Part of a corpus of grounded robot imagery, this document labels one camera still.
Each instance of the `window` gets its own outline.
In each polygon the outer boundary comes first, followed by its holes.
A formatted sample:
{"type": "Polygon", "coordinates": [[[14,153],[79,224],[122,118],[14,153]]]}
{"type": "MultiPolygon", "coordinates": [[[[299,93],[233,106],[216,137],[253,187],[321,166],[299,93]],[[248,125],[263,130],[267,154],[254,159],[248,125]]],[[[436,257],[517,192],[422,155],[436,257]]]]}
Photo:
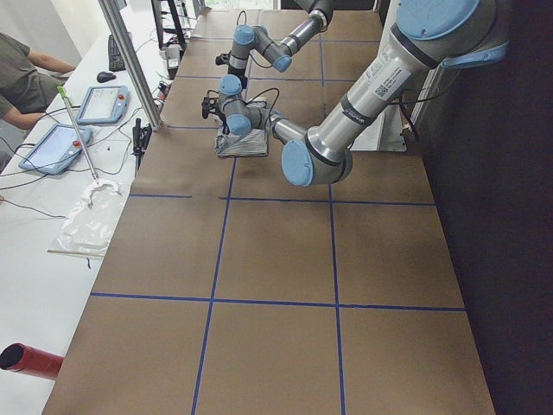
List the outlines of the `window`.
{"type": "Polygon", "coordinates": [[[206,0],[206,6],[212,9],[265,9],[273,10],[276,0],[206,0]]]}

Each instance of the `reacher grabber tool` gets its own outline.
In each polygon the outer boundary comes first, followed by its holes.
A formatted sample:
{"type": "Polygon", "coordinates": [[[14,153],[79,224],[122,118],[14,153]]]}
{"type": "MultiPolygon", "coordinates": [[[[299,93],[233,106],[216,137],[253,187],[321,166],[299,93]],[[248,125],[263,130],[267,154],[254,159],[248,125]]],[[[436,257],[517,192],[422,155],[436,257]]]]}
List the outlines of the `reacher grabber tool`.
{"type": "Polygon", "coordinates": [[[75,129],[75,132],[77,133],[77,138],[80,142],[80,148],[83,151],[83,154],[85,155],[86,162],[88,163],[88,168],[90,169],[90,172],[92,173],[92,179],[94,179],[94,182],[89,184],[85,187],[85,190],[83,191],[83,199],[88,203],[88,206],[92,206],[92,193],[94,190],[97,190],[99,188],[103,188],[104,186],[112,186],[113,189],[120,194],[119,192],[119,185],[117,182],[109,179],[100,179],[98,176],[98,173],[96,172],[96,169],[94,168],[94,165],[92,164],[92,159],[90,158],[90,154],[88,153],[88,149],[86,148],[85,140],[83,140],[83,137],[80,133],[79,125],[77,124],[77,120],[75,119],[75,116],[73,115],[73,111],[71,109],[71,102],[69,101],[69,98],[66,95],[66,90],[63,88],[63,86],[58,86],[58,92],[61,95],[61,99],[63,99],[63,103],[65,104],[67,108],[67,113],[69,114],[69,118],[71,119],[71,124],[73,124],[73,128],[75,129]]]}

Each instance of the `computer mouse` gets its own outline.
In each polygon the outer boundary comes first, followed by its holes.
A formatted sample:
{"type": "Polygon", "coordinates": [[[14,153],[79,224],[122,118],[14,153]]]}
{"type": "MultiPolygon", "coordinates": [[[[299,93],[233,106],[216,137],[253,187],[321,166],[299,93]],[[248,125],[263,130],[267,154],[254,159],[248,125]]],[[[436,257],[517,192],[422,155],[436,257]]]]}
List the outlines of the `computer mouse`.
{"type": "Polygon", "coordinates": [[[96,77],[96,80],[103,84],[104,82],[107,82],[108,80],[114,80],[116,78],[114,73],[111,72],[100,72],[98,76],[96,77]]]}

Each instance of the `black curtain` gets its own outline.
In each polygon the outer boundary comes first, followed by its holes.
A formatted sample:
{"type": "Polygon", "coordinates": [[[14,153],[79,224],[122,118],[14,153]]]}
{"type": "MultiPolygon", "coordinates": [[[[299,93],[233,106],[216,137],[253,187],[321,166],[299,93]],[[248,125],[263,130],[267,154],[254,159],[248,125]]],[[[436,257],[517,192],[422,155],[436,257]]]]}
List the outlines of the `black curtain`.
{"type": "Polygon", "coordinates": [[[553,414],[553,6],[513,2],[506,58],[461,72],[423,157],[497,415],[553,414]]]}

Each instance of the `label sticker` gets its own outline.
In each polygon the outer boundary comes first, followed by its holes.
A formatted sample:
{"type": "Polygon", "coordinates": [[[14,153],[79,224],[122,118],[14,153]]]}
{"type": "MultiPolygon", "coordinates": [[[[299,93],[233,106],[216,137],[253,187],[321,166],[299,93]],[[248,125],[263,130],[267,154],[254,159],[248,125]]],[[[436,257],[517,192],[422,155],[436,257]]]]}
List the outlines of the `label sticker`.
{"type": "Polygon", "coordinates": [[[382,51],[380,54],[378,54],[374,62],[365,71],[365,76],[367,81],[369,82],[369,85],[371,84],[371,82],[374,81],[374,78],[378,75],[378,73],[382,70],[384,65],[388,63],[389,60],[390,56],[388,56],[385,51],[382,51]]]}
{"type": "Polygon", "coordinates": [[[411,72],[404,67],[396,67],[391,74],[377,86],[374,93],[383,101],[387,101],[410,76],[411,72]]]}

